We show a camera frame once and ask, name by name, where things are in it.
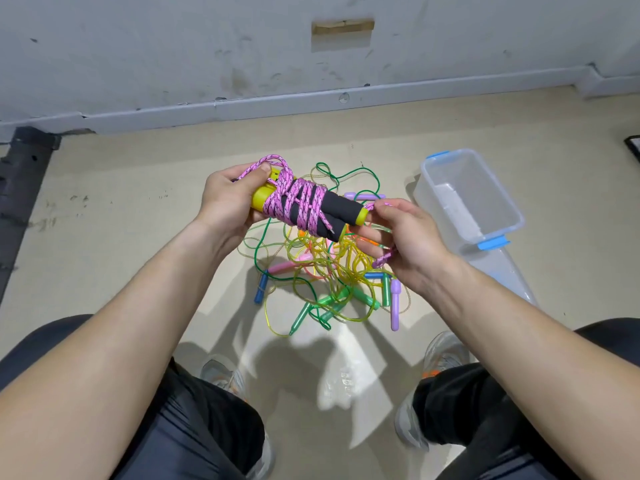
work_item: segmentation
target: right hand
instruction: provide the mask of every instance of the right hand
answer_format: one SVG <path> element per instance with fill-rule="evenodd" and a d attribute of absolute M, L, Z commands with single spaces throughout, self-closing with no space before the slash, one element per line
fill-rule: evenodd
<path fill-rule="evenodd" d="M 433 217 L 405 199 L 377 200 L 367 221 L 391 229 L 392 233 L 367 225 L 355 227 L 354 233 L 389 248 L 395 245 L 397 251 L 388 264 L 397 278 L 418 294 L 424 295 L 435 274 L 454 257 L 444 245 Z M 357 240 L 356 245 L 372 258 L 388 252 L 363 239 Z"/>

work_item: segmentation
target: hand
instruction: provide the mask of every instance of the hand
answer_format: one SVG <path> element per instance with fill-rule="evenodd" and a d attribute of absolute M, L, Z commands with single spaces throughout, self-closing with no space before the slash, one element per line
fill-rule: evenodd
<path fill-rule="evenodd" d="M 367 220 L 391 229 L 392 233 L 366 225 L 355 227 L 354 232 L 389 248 L 395 245 L 397 251 L 389 259 L 389 266 L 404 285 L 418 294 L 425 294 L 435 274 L 454 257 L 444 245 L 433 218 L 405 199 L 376 201 Z M 363 239 L 357 240 L 356 245 L 373 258 L 388 252 Z"/>
<path fill-rule="evenodd" d="M 250 165 L 236 165 L 212 173 L 204 187 L 202 205 L 195 221 L 212 229 L 220 245 L 221 258 L 240 245 L 249 227 L 267 218 L 251 208 L 251 199 L 258 187 L 267 181 L 271 166 L 263 163 L 242 180 L 231 181 Z"/>

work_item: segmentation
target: black foam grip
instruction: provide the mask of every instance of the black foam grip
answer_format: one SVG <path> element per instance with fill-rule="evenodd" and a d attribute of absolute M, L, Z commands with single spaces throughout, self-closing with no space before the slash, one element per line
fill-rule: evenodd
<path fill-rule="evenodd" d="M 324 194 L 320 209 L 324 212 L 324 215 L 332 215 L 347 224 L 355 225 L 356 219 L 362 210 L 362 204 L 336 193 L 327 192 Z"/>
<path fill-rule="evenodd" d="M 315 194 L 316 194 L 316 188 L 314 187 L 313 191 L 311 192 L 311 201 L 313 201 L 313 197 Z M 283 207 L 286 201 L 287 201 L 287 197 L 282 196 Z M 300 210 L 300 206 L 298 205 L 298 203 L 293 202 L 293 204 L 291 205 L 291 213 L 289 217 L 291 218 L 291 222 L 293 222 L 294 224 L 298 222 L 299 210 Z M 327 222 L 329 222 L 333 230 L 329 231 L 329 229 L 324 224 L 324 222 L 322 222 L 322 219 L 318 219 L 317 226 L 316 226 L 318 236 L 325 237 L 333 242 L 338 242 L 340 240 L 340 235 L 342 234 L 342 231 L 346 223 L 343 220 L 339 219 L 338 217 L 332 216 L 331 214 L 325 213 L 324 217 L 326 217 Z"/>

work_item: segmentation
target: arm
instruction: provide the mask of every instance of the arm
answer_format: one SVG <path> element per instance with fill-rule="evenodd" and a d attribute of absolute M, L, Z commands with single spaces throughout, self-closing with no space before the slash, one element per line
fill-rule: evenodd
<path fill-rule="evenodd" d="M 640 470 L 640 368 L 581 338 L 507 290 L 442 242 L 433 219 L 413 204 L 376 203 L 359 234 L 395 242 L 390 261 L 500 382 L 534 427 L 585 479 L 624 479 Z M 358 243 L 374 257 L 381 250 Z"/>
<path fill-rule="evenodd" d="M 115 298 L 0 393 L 7 479 L 107 479 L 224 257 L 260 217 L 268 169 L 212 174 L 198 217 Z"/>

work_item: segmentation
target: gray sneaker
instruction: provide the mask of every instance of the gray sneaker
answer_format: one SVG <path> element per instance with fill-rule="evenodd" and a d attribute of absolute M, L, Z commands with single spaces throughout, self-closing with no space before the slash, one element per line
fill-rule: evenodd
<path fill-rule="evenodd" d="M 443 331 L 431 341 L 424 354 L 422 379 L 434 377 L 437 374 L 471 362 L 471 354 L 452 331 Z M 413 409 L 413 394 L 411 393 L 400 404 L 396 412 L 396 434 L 403 443 L 429 450 L 429 442 L 420 430 L 418 415 Z"/>
<path fill-rule="evenodd" d="M 234 364 L 231 359 L 224 355 L 213 354 L 207 357 L 207 361 L 200 371 L 200 379 L 229 391 L 245 403 L 247 402 L 248 396 L 244 386 L 242 372 L 236 368 L 236 364 Z M 265 432 L 264 443 L 262 444 L 262 456 L 256 464 L 252 466 L 249 473 L 247 473 L 247 480 L 264 480 L 267 478 L 273 469 L 275 459 L 276 457 L 271 447 L 271 442 Z"/>

